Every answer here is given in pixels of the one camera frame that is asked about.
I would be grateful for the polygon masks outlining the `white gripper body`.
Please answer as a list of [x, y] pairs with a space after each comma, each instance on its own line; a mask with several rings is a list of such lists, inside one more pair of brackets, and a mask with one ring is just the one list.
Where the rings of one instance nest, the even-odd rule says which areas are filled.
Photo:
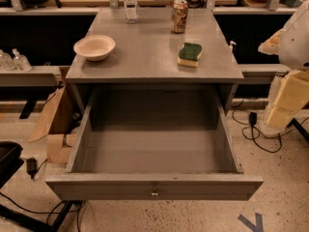
[[304, 1], [282, 28], [278, 56], [293, 70], [309, 70], [309, 1]]

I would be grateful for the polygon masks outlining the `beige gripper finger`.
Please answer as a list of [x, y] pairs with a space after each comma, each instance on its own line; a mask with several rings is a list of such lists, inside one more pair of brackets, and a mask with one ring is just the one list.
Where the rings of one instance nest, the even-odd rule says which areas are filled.
[[284, 30], [280, 29], [258, 47], [260, 53], [266, 55], [278, 55], [281, 51], [281, 41]]

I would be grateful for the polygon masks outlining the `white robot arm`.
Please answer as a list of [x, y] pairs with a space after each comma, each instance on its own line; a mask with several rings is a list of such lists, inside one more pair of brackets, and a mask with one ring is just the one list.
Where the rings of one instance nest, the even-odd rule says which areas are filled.
[[283, 131], [309, 102], [309, 1], [304, 1], [282, 29], [261, 43], [258, 51], [277, 55], [291, 70], [275, 76], [268, 93], [262, 129], [272, 135]]

